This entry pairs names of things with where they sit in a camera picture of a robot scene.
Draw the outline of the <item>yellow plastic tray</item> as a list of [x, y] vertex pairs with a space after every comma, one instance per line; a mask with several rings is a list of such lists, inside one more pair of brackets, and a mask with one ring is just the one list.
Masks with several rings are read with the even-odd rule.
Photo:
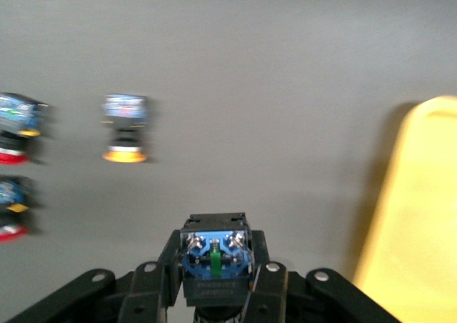
[[402, 323], [457, 323], [457, 96], [402, 121], [353, 281]]

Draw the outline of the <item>dark grey table mat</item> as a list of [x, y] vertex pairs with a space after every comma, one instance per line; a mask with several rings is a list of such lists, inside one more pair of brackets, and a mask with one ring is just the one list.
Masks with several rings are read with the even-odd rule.
[[[0, 91], [48, 103], [31, 231], [0, 244], [0, 323], [93, 268], [245, 212], [273, 259], [353, 275], [406, 112], [457, 95], [457, 0], [0, 0]], [[146, 97], [147, 160], [102, 155]]]

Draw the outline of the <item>red mushroom pushbutton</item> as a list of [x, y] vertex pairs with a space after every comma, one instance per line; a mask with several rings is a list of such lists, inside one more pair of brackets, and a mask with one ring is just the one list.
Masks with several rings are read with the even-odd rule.
[[0, 174], [0, 244], [29, 233], [24, 216], [31, 208], [32, 185], [28, 177]]
[[23, 94], [0, 92], [0, 164], [29, 160], [30, 141], [41, 135], [41, 120], [48, 107]]

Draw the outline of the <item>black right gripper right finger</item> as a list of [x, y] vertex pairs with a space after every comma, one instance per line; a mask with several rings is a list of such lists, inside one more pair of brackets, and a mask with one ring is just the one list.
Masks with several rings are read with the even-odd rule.
[[380, 304], [333, 269], [306, 276], [270, 260], [265, 234], [252, 231], [256, 277], [242, 323], [400, 323]]

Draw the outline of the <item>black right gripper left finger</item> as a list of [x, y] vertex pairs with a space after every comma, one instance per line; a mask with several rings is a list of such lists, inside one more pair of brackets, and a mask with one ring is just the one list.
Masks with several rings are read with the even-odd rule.
[[156, 261], [122, 277], [107, 269], [84, 272], [5, 323], [167, 323], [181, 283], [179, 240], [174, 230]]

